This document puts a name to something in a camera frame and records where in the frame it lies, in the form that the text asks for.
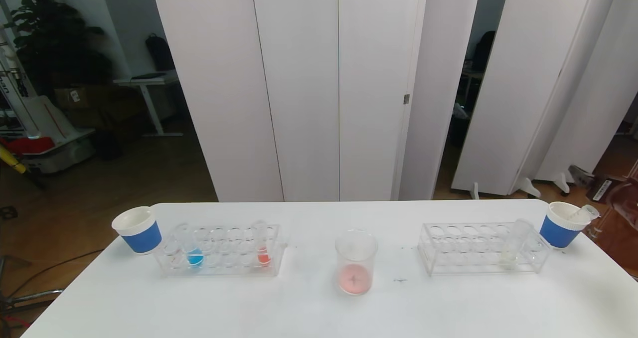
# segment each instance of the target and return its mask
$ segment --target desk leg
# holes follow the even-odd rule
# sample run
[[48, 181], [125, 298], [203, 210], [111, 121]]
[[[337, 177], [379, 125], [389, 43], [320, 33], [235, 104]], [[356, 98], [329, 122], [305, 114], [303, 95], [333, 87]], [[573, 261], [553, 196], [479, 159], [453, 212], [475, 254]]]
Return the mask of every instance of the desk leg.
[[148, 87], [142, 84], [140, 85], [140, 90], [142, 91], [142, 96], [144, 96], [144, 101], [146, 101], [146, 107], [149, 110], [151, 120], [153, 121], [155, 130], [157, 131], [157, 134], [146, 134], [144, 136], [184, 136], [181, 132], [164, 133], [164, 128], [162, 128], [158, 113], [155, 111], [155, 105], [153, 105], [153, 100], [151, 99], [151, 93], [149, 92]]

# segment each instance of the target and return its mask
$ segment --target test tube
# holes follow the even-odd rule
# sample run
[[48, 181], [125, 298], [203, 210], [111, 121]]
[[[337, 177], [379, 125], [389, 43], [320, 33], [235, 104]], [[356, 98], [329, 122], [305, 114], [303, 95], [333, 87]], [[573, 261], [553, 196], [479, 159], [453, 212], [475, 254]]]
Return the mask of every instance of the test tube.
[[173, 233], [176, 240], [182, 246], [184, 252], [186, 252], [186, 258], [191, 266], [200, 266], [203, 262], [203, 254], [197, 247], [195, 242], [193, 229], [188, 224], [181, 224], [175, 227]]
[[590, 204], [586, 204], [581, 207], [578, 211], [572, 213], [569, 217], [567, 217], [568, 221], [576, 222], [579, 224], [588, 224], [592, 222], [595, 218], [600, 217], [600, 213], [594, 206]]
[[351, 229], [334, 243], [337, 250], [337, 284], [349, 295], [362, 295], [372, 286], [376, 239], [362, 229]]
[[267, 266], [271, 262], [268, 255], [268, 225], [262, 220], [258, 220], [251, 226], [253, 230], [253, 239], [255, 240], [255, 249], [257, 249], [257, 260], [262, 266]]
[[533, 230], [534, 226], [528, 221], [523, 219], [516, 220], [510, 229], [510, 233], [505, 238], [500, 262], [504, 264], [514, 263], [529, 233]]

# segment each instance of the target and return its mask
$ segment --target backpack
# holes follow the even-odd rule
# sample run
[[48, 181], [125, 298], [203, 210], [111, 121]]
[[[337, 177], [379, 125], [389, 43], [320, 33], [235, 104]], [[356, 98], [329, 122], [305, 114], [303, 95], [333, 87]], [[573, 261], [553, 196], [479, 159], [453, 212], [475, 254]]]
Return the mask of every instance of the backpack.
[[173, 56], [170, 54], [170, 48], [166, 40], [152, 33], [148, 39], [146, 39], [146, 48], [148, 48], [151, 54], [151, 58], [155, 64], [155, 70], [166, 71], [175, 68]]

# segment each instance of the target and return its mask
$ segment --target black cable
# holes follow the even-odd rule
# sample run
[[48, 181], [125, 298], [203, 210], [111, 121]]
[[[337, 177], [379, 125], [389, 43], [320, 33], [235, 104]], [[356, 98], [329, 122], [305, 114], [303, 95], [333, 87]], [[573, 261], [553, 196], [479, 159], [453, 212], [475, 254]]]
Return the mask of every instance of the black cable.
[[60, 263], [56, 263], [55, 265], [52, 265], [51, 267], [48, 267], [48, 268], [45, 268], [45, 269], [41, 270], [40, 272], [38, 272], [38, 273], [32, 275], [31, 277], [29, 277], [29, 279], [27, 279], [18, 288], [16, 288], [10, 295], [8, 295], [7, 298], [13, 297], [16, 293], [18, 293], [18, 291], [22, 290], [22, 288], [24, 288], [24, 286], [26, 286], [30, 281], [33, 281], [34, 278], [38, 277], [39, 275], [43, 274], [44, 272], [46, 272], [46, 271], [48, 271], [48, 270], [50, 270], [52, 268], [64, 265], [64, 263], [69, 263], [71, 261], [75, 261], [75, 259], [80, 259], [80, 258], [89, 256], [90, 254], [102, 252], [103, 250], [104, 249], [94, 250], [93, 252], [85, 253], [85, 254], [82, 254], [82, 256], [77, 256], [77, 257], [74, 257], [74, 258], [71, 258], [71, 259], [67, 259], [66, 261], [63, 261], [63, 262], [60, 262]]

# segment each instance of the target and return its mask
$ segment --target panel foot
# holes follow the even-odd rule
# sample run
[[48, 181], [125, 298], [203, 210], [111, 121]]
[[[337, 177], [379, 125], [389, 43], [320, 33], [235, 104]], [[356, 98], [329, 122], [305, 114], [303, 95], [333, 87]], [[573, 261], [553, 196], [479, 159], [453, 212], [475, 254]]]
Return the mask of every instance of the panel foot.
[[474, 185], [472, 185], [472, 189], [470, 190], [470, 196], [472, 197], [472, 199], [480, 199], [478, 182], [474, 182]]
[[528, 193], [528, 197], [531, 196], [531, 198], [540, 198], [540, 191], [534, 187], [534, 185], [531, 183], [531, 180], [527, 177], [520, 177], [518, 182], [516, 183], [516, 186], [522, 192]]
[[566, 197], [567, 195], [569, 195], [569, 185], [567, 185], [567, 175], [565, 175], [564, 172], [561, 172], [558, 175], [558, 178], [554, 180], [554, 185], [558, 186], [558, 188], [561, 189], [561, 195], [563, 195], [563, 197]]

